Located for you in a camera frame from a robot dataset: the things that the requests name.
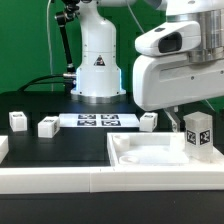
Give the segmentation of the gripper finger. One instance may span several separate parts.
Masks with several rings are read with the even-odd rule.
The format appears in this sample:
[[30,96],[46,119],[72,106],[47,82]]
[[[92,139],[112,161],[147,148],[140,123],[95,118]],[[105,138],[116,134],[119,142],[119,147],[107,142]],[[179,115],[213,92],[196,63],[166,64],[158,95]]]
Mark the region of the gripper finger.
[[180,131],[180,120],[178,116],[176,115],[176,109],[174,107],[168,107],[164,109],[164,112],[166,113],[167,117],[171,121],[171,127],[173,132],[179,132]]

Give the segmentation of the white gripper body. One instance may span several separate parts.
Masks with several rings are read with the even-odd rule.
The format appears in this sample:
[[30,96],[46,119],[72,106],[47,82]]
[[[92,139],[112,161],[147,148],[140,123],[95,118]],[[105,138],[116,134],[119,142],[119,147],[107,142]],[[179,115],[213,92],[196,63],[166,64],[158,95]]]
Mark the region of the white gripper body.
[[165,22],[135,40],[133,97],[146,111],[224,95],[224,59],[192,63],[201,43],[196,21]]

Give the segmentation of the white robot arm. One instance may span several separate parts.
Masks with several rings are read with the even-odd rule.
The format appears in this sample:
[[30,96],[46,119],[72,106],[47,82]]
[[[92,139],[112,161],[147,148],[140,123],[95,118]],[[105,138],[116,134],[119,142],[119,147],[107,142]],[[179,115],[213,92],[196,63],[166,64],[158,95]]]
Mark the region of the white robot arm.
[[[65,18],[77,17],[82,32],[82,63],[73,73],[72,96],[108,102],[125,93],[116,65],[116,28],[99,6],[124,6],[137,0],[81,0]],[[140,56],[133,66],[133,98],[145,111],[162,109],[175,131],[174,108],[224,95],[224,0],[147,0],[166,12],[166,22],[135,40]]]

